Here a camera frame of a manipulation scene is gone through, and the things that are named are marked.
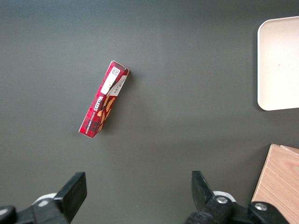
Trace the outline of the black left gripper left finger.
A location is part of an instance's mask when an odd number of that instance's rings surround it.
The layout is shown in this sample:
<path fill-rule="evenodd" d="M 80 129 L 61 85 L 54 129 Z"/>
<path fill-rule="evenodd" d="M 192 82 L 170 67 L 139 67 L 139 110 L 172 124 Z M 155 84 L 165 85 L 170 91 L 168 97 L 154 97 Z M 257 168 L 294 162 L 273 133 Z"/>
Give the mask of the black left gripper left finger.
<path fill-rule="evenodd" d="M 43 195 L 27 209 L 0 207 L 2 224 L 70 224 L 87 196 L 85 172 L 74 176 L 54 194 Z"/>

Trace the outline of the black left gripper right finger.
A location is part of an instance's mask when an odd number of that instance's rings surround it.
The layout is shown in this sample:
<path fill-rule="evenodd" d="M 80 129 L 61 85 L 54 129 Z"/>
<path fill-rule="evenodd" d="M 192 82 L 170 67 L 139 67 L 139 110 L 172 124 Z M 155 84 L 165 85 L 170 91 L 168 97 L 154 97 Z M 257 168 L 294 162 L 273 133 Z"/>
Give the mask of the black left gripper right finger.
<path fill-rule="evenodd" d="M 192 198 L 196 211 L 185 224 L 287 224 L 287 219 L 273 205 L 251 202 L 240 206 L 227 192 L 212 191 L 202 172 L 192 171 Z"/>

